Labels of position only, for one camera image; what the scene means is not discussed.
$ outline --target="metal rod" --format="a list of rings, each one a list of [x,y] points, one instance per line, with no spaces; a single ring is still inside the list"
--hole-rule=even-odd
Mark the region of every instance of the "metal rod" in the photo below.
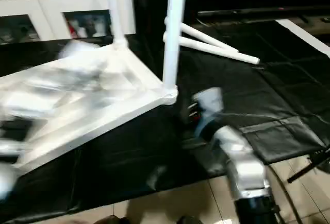
[[[185,0],[168,0],[168,40],[165,42],[163,87],[166,95],[176,92],[176,77],[179,57],[180,25],[184,14]]]
[[[113,42],[127,46],[127,40],[122,30],[117,0],[108,0],[109,13],[111,17],[111,28],[113,33]]]

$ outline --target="tile floor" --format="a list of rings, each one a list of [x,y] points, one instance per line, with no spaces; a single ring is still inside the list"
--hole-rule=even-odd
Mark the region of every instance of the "tile floor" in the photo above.
[[[306,157],[299,157],[273,164],[279,176],[286,180],[295,171],[308,163]],[[269,179],[281,215],[287,223],[295,224],[291,208],[275,178],[269,172]],[[286,187],[291,195],[304,224],[330,224],[330,175],[319,170],[311,171]],[[204,224],[237,224],[228,185],[225,177],[205,180],[149,196],[123,201],[100,208],[83,211],[74,215],[38,222],[94,223],[115,214],[127,216],[133,224],[170,224],[182,215],[198,217]]]

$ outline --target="black mat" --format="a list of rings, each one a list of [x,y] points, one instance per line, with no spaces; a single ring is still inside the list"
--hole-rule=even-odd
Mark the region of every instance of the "black mat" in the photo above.
[[[261,59],[251,66],[181,49],[175,106],[161,106],[24,175],[0,221],[51,218],[192,183],[224,173],[221,154],[177,122],[180,104],[200,90],[221,87],[223,118],[239,128],[265,163],[329,144],[329,58],[276,22],[203,32]],[[129,36],[131,49],[161,76],[162,43]],[[54,60],[66,41],[0,47],[0,74]],[[99,44],[107,44],[106,38]]]

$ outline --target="black cable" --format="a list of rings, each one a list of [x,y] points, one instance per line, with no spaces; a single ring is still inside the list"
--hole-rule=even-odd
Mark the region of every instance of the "black cable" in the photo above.
[[[292,211],[293,211],[293,214],[294,214],[294,216],[296,218],[297,223],[298,224],[303,224],[303,222],[302,222],[302,220],[301,220],[301,218],[300,218],[300,216],[298,214],[298,211],[297,211],[297,209],[296,209],[296,207],[295,207],[295,205],[294,205],[294,203],[292,201],[292,198],[290,197],[287,189],[285,188],[285,186],[283,184],[282,179],[279,177],[279,175],[276,173],[276,171],[274,170],[274,168],[271,165],[269,165],[268,167],[269,167],[270,171],[272,172],[272,174],[277,179],[280,187],[282,188],[282,191],[284,192],[284,195],[286,196],[286,198],[287,198],[287,200],[288,200],[288,202],[289,202],[289,204],[290,204],[290,206],[292,208]]]

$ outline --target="black stand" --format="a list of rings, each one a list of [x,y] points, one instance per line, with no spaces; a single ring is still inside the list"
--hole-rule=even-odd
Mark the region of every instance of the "black stand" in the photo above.
[[[299,172],[288,178],[288,183],[292,183],[294,180],[300,178],[301,176],[305,175],[315,167],[321,165],[322,163],[328,161],[330,159],[330,149],[326,150],[325,152],[321,152],[315,156],[313,156],[313,159],[311,160],[311,163],[301,169]]]

